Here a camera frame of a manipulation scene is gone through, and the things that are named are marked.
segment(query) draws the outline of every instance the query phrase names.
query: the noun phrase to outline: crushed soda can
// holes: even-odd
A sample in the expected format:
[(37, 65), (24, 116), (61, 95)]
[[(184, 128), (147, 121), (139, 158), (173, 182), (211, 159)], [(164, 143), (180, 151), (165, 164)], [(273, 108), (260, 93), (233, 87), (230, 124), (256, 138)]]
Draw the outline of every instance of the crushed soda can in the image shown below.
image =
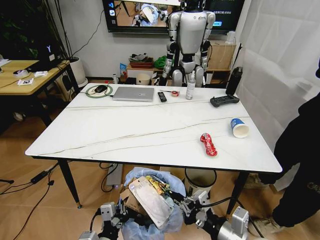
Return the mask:
[(211, 136), (209, 133), (202, 134), (200, 137), (200, 141), (204, 143), (206, 154), (212, 157), (217, 156), (218, 152), (214, 144), (212, 143)]

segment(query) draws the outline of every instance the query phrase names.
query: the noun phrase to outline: wall-mounted tv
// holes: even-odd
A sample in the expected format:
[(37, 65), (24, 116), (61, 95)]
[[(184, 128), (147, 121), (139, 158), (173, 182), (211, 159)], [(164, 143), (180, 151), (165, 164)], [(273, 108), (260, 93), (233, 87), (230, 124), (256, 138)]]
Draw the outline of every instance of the wall-mounted tv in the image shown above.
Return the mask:
[[(207, 0), (205, 9), (215, 13), (211, 34), (236, 30), (245, 0)], [(178, 0), (102, 0), (111, 33), (166, 34), (166, 19), (180, 10)]]

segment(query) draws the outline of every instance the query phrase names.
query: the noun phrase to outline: computer mouse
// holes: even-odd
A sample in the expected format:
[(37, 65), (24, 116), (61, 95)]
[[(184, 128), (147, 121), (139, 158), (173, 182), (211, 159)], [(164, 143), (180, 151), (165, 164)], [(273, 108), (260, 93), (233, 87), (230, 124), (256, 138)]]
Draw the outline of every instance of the computer mouse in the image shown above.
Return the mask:
[(94, 91), (96, 92), (96, 93), (102, 93), (102, 92), (104, 92), (105, 90), (107, 90), (107, 86), (106, 85), (99, 85), (99, 86), (97, 86), (95, 89), (94, 89)]

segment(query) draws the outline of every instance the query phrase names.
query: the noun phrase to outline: table edge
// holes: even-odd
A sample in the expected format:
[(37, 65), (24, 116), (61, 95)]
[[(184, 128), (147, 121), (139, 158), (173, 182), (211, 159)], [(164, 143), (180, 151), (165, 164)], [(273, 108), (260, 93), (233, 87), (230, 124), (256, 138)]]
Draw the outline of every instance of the table edge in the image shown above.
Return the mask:
[(126, 161), (109, 161), (109, 160), (97, 160), (97, 159), (82, 159), (82, 158), (66, 158), (66, 157), (54, 157), (54, 156), (36, 156), (36, 155), (27, 155), (33, 159), (42, 159), (42, 160), (65, 160), (72, 162), (87, 162), (87, 163), (111, 163), (111, 164), (127, 164), (127, 165), (148, 165), (148, 166), (157, 166), (157, 167), (172, 167), (172, 168), (187, 168), (187, 169), (214, 169), (217, 171), (226, 171), (226, 172), (245, 172), (245, 173), (265, 173), (265, 174), (277, 174), (281, 171), (256, 171), (256, 170), (242, 170), (242, 169), (229, 169), (229, 168), (213, 168), (213, 167), (197, 167), (197, 166), (182, 166), (182, 165), (168, 165), (168, 164), (155, 164), (155, 163), (145, 163), (145, 162), (126, 162)]

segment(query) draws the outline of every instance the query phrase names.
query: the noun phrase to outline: black thermos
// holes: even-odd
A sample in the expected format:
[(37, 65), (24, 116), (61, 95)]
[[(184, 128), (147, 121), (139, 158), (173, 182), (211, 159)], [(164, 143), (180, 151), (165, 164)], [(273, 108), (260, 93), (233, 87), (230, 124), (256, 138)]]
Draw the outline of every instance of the black thermos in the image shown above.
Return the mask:
[(241, 80), (241, 76), (242, 76), (242, 67), (238, 66), (231, 73), (231, 77), (230, 77), (228, 86), (226, 87), (226, 90), (225, 90), (225, 93), (227, 95), (235, 94), (237, 87), (238, 87), (238, 84)]

